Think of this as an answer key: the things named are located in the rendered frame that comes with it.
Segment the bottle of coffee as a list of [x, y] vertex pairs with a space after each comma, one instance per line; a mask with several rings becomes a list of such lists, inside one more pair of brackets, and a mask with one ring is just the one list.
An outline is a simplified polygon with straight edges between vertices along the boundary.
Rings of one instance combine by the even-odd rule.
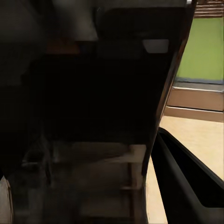
[[10, 224], [149, 224], [150, 156], [197, 0], [0, 0]]

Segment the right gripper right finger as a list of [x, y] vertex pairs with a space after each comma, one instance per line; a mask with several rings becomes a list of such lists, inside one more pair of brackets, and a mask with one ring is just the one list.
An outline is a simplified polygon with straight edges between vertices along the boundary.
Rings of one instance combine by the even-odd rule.
[[168, 224], [224, 224], [224, 181], [164, 128], [151, 158]]

